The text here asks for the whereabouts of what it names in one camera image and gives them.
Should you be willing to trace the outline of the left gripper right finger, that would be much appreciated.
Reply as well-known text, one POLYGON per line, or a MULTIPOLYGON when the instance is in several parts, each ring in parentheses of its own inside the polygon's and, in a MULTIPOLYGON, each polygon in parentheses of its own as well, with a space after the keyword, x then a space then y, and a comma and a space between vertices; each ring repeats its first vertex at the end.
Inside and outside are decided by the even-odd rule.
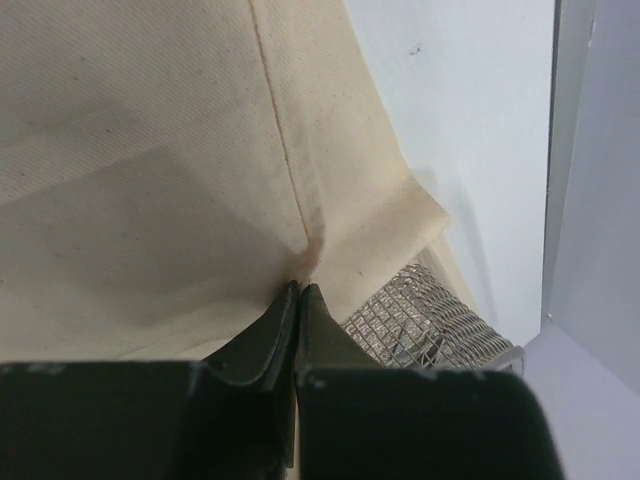
POLYGON ((555 479, 558 456, 524 381, 491 370, 377 364, 301 297, 296 359, 303 479, 555 479))

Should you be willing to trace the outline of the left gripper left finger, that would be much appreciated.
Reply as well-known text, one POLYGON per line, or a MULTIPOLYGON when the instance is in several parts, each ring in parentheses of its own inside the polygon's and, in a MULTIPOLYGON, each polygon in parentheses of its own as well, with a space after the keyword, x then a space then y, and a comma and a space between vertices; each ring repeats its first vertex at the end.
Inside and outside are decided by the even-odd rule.
POLYGON ((5 479, 280 479, 300 287, 202 360, 1 367, 5 479))

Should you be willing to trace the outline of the beige wrapping cloth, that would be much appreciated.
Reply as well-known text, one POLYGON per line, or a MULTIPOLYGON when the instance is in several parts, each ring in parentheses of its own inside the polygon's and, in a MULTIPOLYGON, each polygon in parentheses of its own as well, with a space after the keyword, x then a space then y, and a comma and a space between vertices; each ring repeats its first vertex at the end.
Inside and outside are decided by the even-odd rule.
POLYGON ((285 283, 471 298, 340 1, 1 5, 1 357, 204 357, 285 283))

